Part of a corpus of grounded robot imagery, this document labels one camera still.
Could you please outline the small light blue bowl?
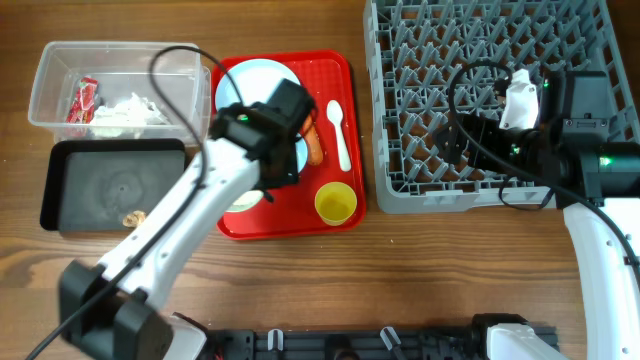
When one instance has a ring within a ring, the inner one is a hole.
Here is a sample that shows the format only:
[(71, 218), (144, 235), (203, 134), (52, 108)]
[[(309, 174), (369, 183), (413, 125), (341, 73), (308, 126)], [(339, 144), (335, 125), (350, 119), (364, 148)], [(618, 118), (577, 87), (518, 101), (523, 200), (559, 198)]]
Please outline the small light blue bowl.
[(307, 165), (309, 150), (305, 140), (298, 136), (295, 142), (295, 150), (296, 150), (296, 161), (297, 161), (297, 172), (301, 173), (305, 166)]

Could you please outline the orange carrot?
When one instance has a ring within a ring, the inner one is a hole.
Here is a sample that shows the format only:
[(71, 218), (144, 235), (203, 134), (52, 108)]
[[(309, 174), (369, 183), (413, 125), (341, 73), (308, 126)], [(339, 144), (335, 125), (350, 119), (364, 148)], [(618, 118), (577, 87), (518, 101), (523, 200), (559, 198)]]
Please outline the orange carrot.
[(307, 163), (312, 166), (320, 165), (324, 160), (324, 153), (311, 115), (304, 121), (299, 134), (305, 141), (309, 152)]

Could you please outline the large light blue plate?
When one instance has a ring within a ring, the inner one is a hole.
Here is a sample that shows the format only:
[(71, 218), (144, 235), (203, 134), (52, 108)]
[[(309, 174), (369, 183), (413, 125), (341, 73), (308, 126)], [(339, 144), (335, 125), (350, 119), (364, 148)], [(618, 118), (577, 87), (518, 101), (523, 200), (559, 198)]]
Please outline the large light blue plate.
[(237, 85), (245, 106), (255, 102), (266, 103), (284, 79), (300, 84), (294, 72), (280, 62), (269, 59), (243, 61), (231, 67), (220, 79), (214, 98), (217, 110), (239, 101), (229, 76)]

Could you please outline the white plastic spoon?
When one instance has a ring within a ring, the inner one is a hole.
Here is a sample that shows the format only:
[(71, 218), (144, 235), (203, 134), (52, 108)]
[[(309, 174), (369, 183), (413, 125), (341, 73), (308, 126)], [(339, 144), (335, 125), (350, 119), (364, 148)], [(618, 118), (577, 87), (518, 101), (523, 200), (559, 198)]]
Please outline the white plastic spoon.
[(327, 104), (326, 114), (328, 120), (333, 124), (335, 129), (340, 169), (343, 172), (349, 172), (352, 169), (352, 165), (344, 133), (342, 131), (342, 121), (344, 119), (344, 114), (340, 104), (336, 100), (330, 100)]

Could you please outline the green bowl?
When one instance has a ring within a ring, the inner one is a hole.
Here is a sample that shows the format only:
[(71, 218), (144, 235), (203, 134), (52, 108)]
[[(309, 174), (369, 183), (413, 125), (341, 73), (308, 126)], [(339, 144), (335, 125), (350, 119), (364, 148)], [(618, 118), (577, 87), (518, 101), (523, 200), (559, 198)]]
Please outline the green bowl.
[(263, 192), (260, 190), (251, 190), (245, 192), (236, 199), (229, 207), (229, 213), (244, 212), (257, 205), (263, 198)]

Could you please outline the yellow plastic cup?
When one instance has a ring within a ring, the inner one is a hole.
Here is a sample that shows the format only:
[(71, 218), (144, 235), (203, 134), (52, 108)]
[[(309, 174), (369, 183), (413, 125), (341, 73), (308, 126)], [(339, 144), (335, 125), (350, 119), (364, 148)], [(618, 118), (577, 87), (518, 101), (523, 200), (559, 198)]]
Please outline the yellow plastic cup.
[(355, 191), (342, 182), (323, 185), (314, 198), (314, 207), (321, 220), (329, 226), (346, 223), (358, 205)]

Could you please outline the white tissue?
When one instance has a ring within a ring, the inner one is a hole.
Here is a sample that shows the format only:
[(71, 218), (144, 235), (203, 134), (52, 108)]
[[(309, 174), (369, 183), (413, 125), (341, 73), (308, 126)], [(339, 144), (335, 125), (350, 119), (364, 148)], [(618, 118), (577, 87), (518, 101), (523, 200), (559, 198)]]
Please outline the white tissue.
[(147, 126), (169, 124), (169, 119), (154, 102), (136, 93), (113, 107), (99, 106), (90, 122), (91, 131), (97, 138), (117, 138), (123, 135), (139, 138)]

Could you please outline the brown mushroom piece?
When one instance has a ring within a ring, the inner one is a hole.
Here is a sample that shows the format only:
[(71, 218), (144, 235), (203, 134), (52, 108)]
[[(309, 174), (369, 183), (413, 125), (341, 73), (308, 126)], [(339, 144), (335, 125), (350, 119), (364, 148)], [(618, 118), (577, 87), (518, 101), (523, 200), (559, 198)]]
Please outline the brown mushroom piece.
[(141, 210), (135, 210), (123, 218), (122, 224), (126, 228), (135, 229), (139, 227), (145, 220), (146, 220), (146, 213)]

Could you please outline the red snack wrapper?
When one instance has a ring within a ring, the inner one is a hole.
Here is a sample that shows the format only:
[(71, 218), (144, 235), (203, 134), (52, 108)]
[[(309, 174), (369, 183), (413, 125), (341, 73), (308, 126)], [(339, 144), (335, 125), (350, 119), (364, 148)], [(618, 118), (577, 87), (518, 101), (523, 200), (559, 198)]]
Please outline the red snack wrapper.
[(78, 83), (66, 122), (89, 124), (94, 117), (99, 82), (91, 77), (83, 77)]

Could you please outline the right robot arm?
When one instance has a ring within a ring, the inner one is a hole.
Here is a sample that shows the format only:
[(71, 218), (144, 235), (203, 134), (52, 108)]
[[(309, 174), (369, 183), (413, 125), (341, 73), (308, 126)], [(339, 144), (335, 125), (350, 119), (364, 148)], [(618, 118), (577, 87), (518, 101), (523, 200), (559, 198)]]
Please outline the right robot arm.
[(534, 85), (505, 70), (493, 85), (498, 120), (456, 108), (434, 142), (507, 179), (545, 186), (564, 216), (579, 266), (591, 359), (639, 355), (639, 147), (608, 137), (614, 113), (601, 71), (555, 71)]

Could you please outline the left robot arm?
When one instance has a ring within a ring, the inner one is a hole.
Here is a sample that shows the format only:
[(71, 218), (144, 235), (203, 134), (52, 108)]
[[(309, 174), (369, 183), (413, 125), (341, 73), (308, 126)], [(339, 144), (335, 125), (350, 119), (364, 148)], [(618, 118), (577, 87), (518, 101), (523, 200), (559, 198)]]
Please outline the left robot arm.
[(93, 267), (70, 263), (55, 333), (94, 359), (197, 359), (205, 330), (161, 313), (177, 276), (242, 195), (298, 181), (295, 142), (315, 102), (281, 81), (269, 99), (220, 109), (210, 138), (146, 220)]

